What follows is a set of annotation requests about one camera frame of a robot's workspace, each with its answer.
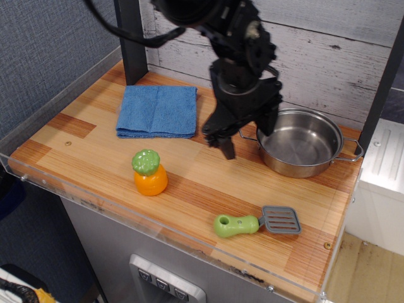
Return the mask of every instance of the green spatula handle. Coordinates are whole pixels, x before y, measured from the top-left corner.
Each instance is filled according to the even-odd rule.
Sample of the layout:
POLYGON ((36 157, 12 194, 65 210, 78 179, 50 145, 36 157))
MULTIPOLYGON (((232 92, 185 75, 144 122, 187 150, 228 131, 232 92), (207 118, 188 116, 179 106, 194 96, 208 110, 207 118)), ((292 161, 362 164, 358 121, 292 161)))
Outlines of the green spatula handle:
POLYGON ((213 224, 219 237, 227 238, 238 234, 253 234, 259 229, 258 219, 254 216, 232 217, 219 215, 213 224))

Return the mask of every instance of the white wooden wall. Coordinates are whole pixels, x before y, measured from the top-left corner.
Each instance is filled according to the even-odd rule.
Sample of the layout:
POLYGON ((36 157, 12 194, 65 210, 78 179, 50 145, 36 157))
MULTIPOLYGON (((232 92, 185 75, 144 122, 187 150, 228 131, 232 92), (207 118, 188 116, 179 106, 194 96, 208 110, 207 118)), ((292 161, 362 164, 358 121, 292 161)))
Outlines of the white wooden wall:
MULTIPOLYGON (((362 129, 398 28, 404 0, 255 0, 277 46, 271 64, 283 83, 282 107, 306 107, 336 123, 362 129)), ((174 28, 148 0, 140 0, 145 35, 174 28)), ((150 71, 211 86, 217 58, 192 29, 160 49, 147 50, 150 71)))

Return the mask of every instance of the control panel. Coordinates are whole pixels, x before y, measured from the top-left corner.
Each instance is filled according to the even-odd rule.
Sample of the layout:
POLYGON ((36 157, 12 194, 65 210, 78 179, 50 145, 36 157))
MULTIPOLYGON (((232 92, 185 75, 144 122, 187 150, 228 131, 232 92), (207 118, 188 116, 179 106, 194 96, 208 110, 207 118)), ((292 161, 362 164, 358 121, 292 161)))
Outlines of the control panel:
POLYGON ((188 303, 206 303, 206 294, 198 286, 159 267, 158 265, 132 254, 129 267, 133 278, 141 278, 164 292, 188 303))

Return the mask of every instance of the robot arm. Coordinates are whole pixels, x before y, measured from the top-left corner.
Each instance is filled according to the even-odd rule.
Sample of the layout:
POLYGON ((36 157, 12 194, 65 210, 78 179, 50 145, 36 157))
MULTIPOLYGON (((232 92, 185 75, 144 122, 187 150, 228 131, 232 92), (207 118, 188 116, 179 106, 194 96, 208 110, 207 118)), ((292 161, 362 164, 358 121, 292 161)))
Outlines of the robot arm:
MULTIPOLYGON (((91 0, 85 2, 94 13, 91 0)), ((264 30, 252 1, 151 0, 151 3, 178 28, 154 41, 127 33, 120 37, 160 47, 184 33, 185 28, 193 28, 210 40, 218 56, 210 66, 217 107, 202 128, 208 144, 220 148, 227 159, 233 159, 231 137, 246 124, 254 121, 265 135, 271 134, 282 101, 279 94, 282 84, 277 79, 278 72, 269 65, 275 59, 276 47, 270 42, 270 34, 264 30), (261 79, 264 71, 273 77, 261 79)), ((107 29, 116 35, 123 31, 111 30, 111 26, 107 29)))

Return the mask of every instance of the spatula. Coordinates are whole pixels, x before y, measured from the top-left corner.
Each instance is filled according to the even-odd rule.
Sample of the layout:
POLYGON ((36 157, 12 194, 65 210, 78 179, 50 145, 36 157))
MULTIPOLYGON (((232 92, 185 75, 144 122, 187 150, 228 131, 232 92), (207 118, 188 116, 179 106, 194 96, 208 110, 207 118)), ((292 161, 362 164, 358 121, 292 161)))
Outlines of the spatula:
POLYGON ((273 234, 299 234, 302 231, 296 211, 287 206, 264 206, 263 216, 252 215, 233 217, 219 215, 215 219, 214 228, 219 237, 227 238, 238 234, 253 234, 265 225, 273 234))

